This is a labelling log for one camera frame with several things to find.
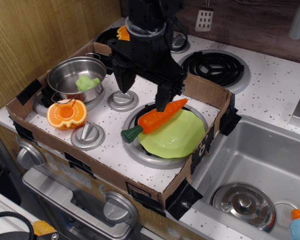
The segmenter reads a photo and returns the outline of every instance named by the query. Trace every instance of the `orange toy pumpkin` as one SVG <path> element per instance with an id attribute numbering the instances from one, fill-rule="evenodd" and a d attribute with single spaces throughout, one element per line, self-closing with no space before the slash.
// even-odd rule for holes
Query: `orange toy pumpkin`
<path id="1" fill-rule="evenodd" d="M 60 130 L 75 129 L 83 124 L 87 119 L 88 111 L 86 105 L 78 100 L 73 99 L 68 103 L 52 104 L 47 113 L 46 118 L 51 126 Z"/>

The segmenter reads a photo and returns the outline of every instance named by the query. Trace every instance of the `orange object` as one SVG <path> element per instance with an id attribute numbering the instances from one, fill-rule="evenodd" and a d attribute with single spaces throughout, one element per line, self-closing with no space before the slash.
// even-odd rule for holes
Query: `orange object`
<path id="1" fill-rule="evenodd" d="M 121 137 L 124 142 L 132 143 L 140 133 L 150 134 L 169 121 L 179 110 L 188 102 L 184 98 L 178 101 L 170 102 L 166 105 L 163 112 L 153 109 L 138 119 L 138 125 L 121 131 Z"/>
<path id="2" fill-rule="evenodd" d="M 32 227 L 36 236 L 52 234 L 56 231 L 52 226 L 50 226 L 46 221 L 43 220 L 35 221 Z"/>
<path id="3" fill-rule="evenodd" d="M 86 105 L 80 100 L 73 99 L 64 104 L 52 104 L 46 113 L 46 118 L 54 128 L 67 130 L 83 125 L 87 119 L 87 115 Z"/>
<path id="4" fill-rule="evenodd" d="M 118 33 L 118 35 L 116 37 L 119 40 L 130 41 L 130 34 L 127 31 L 126 25 L 120 27 L 116 32 Z"/>
<path id="5" fill-rule="evenodd" d="M 170 102 L 166 105 L 163 112 L 153 109 L 138 119 L 138 125 L 142 127 L 143 133 L 150 134 L 171 119 L 187 102 L 188 99 L 186 98 Z"/>
<path id="6" fill-rule="evenodd" d="M 293 209 L 291 211 L 291 214 L 292 214 L 293 220 L 300 219 L 300 210 L 299 209 Z"/>

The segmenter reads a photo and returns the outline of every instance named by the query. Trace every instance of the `pot handle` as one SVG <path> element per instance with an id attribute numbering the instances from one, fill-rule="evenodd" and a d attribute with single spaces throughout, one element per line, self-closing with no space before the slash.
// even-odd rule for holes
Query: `pot handle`
<path id="1" fill-rule="evenodd" d="M 68 101 L 55 101 L 55 100 L 54 100 L 54 97 L 55 97 L 56 94 L 57 94 L 57 92 L 55 92 L 55 93 L 52 95 L 52 97 L 51 97 L 51 101 L 54 102 L 54 103 L 56 103 L 56 104 L 68 104 L 68 103 L 70 103 L 70 102 L 71 102 L 73 99 L 75 99 L 75 98 L 79 99 L 78 95 L 75 95 L 75 96 L 73 96 L 71 99 L 69 99 Z"/>
<path id="2" fill-rule="evenodd" d="M 96 52 L 88 52 L 88 53 L 86 53 L 86 54 L 85 54 L 85 56 L 87 56 L 87 55 L 89 55 L 89 54 L 91 54 L 91 55 L 94 55 L 94 56 L 98 57 L 98 60 L 100 60 L 100 59 L 101 59 L 101 56 L 100 56 L 98 53 L 96 53 Z"/>

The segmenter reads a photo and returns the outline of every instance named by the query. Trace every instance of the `stainless steel pot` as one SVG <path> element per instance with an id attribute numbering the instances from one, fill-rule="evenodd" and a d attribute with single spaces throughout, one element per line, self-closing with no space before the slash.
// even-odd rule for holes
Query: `stainless steel pot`
<path id="1" fill-rule="evenodd" d="M 106 73 L 106 67 L 100 60 L 79 56 L 67 59 L 55 66 L 49 72 L 47 82 L 60 98 L 77 98 L 84 103 L 88 103 L 98 98 L 104 91 L 102 81 Z M 100 83 L 87 91 L 79 91 L 76 81 L 82 75 L 86 75 L 91 79 L 99 78 Z"/>

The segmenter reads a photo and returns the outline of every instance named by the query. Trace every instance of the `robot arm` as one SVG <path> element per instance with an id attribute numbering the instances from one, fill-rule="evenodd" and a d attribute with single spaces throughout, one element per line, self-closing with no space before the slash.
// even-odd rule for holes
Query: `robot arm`
<path id="1" fill-rule="evenodd" d="M 130 41 L 111 39 L 112 67 L 120 90 L 126 93 L 139 75 L 158 85 L 156 108 L 163 112 L 184 91 L 187 73 L 171 56 L 174 15 L 183 0 L 129 0 L 126 19 Z"/>

